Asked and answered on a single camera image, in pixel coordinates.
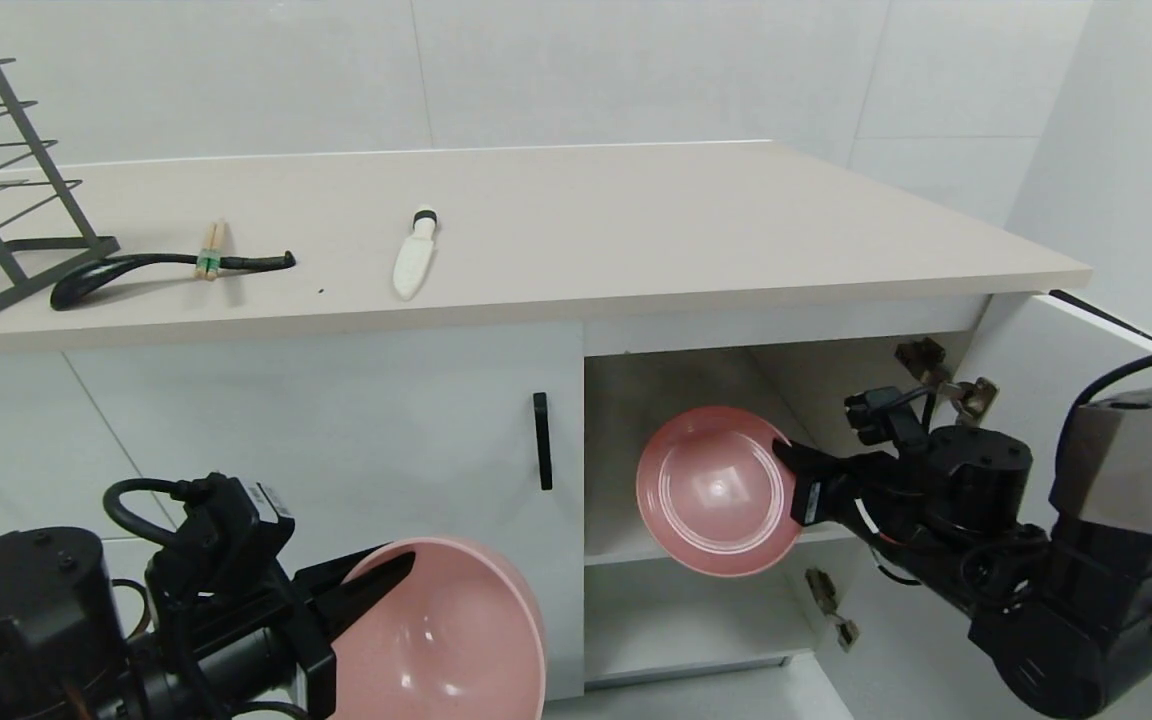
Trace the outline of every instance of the black ladle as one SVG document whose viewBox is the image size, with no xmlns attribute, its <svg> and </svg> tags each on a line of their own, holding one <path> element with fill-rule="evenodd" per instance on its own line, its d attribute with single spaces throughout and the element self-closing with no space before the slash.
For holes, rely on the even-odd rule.
<svg viewBox="0 0 1152 720">
<path fill-rule="evenodd" d="M 113 279 L 132 272 L 132 270 L 157 263 L 195 265 L 198 263 L 198 256 L 183 252 L 143 252 L 81 265 L 73 273 L 60 278 L 56 287 L 51 288 L 51 309 L 69 310 L 70 306 L 78 305 L 96 288 L 103 287 Z M 296 258 L 291 251 L 285 252 L 279 258 L 225 256 L 220 259 L 220 270 L 245 270 L 248 273 L 268 273 L 271 270 L 287 270 L 294 265 L 296 265 Z"/>
</svg>

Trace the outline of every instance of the beige countertop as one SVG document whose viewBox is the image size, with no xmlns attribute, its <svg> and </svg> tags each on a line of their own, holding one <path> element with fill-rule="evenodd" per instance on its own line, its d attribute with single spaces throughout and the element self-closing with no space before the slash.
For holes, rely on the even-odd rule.
<svg viewBox="0 0 1152 720">
<path fill-rule="evenodd" d="M 124 253 L 197 252 L 207 223 L 223 218 L 227 253 L 291 250 L 300 264 L 214 283 L 188 279 L 187 265 L 135 270 L 65 313 L 41 291 L 0 313 L 0 353 L 1046 291 L 1091 276 L 1063 255 L 773 142 L 65 174 L 83 179 L 88 219 Z M 422 204 L 438 210 L 438 253 L 419 295 L 402 302 L 391 272 Z M 9 237 L 73 234 L 59 206 L 10 225 Z"/>
</svg>

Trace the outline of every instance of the metal bracket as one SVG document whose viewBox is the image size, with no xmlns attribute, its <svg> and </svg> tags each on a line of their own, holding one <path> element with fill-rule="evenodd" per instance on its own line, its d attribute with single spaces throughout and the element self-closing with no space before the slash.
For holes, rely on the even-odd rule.
<svg viewBox="0 0 1152 720">
<path fill-rule="evenodd" d="M 819 568 L 808 568 L 804 577 L 808 579 L 808 588 L 812 589 L 812 600 L 838 632 L 838 646 L 844 652 L 851 651 L 851 646 L 861 638 L 861 627 L 838 614 L 838 590 L 833 586 L 833 579 Z"/>
<path fill-rule="evenodd" d="M 945 365 L 945 348 L 932 338 L 896 346 L 896 361 L 909 370 L 915 381 L 950 400 L 957 424 L 977 429 L 998 397 L 998 386 L 987 378 L 954 382 L 954 373 Z"/>
</svg>

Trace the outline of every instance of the black cabinet handle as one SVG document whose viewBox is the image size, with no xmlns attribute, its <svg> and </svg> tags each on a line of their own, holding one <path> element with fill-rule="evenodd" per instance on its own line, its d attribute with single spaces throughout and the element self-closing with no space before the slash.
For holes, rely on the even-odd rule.
<svg viewBox="0 0 1152 720">
<path fill-rule="evenodd" d="M 536 458 L 540 461 L 540 488 L 554 488 L 554 458 L 550 456 L 550 397 L 543 392 L 531 395 L 536 414 Z"/>
</svg>

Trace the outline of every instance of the pink bowl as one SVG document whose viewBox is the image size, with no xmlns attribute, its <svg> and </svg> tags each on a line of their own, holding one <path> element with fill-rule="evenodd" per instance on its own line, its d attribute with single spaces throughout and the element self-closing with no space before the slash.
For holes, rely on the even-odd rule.
<svg viewBox="0 0 1152 720">
<path fill-rule="evenodd" d="M 415 551 L 402 583 L 332 643 L 340 720 L 538 720 L 545 703 L 540 606 L 509 561 L 461 538 L 412 538 L 347 579 Z"/>
<path fill-rule="evenodd" d="M 790 518 L 794 475 L 772 454 L 787 441 L 758 415 L 696 407 L 657 430 L 639 458 L 639 513 L 687 568 L 737 578 L 775 564 L 803 526 Z"/>
</svg>

